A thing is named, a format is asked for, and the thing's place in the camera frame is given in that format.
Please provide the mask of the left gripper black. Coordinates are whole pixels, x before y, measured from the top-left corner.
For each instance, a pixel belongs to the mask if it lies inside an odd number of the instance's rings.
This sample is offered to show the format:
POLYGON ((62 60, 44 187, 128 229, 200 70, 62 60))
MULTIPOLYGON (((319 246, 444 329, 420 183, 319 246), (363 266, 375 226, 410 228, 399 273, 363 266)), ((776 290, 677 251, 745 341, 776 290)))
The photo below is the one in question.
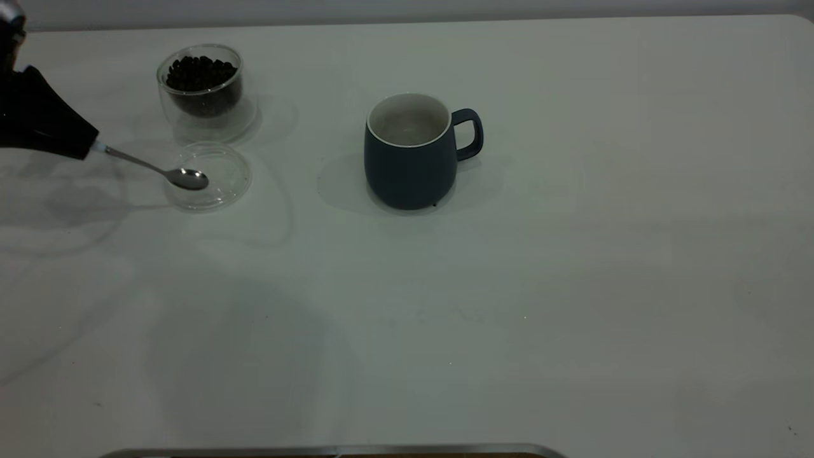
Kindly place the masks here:
MULTIPOLYGON (((26 37, 27 17, 17 1, 1 1, 1 76, 13 73, 26 37)), ((2 84, 1 146, 84 160, 99 131, 73 110, 35 67, 2 84)))

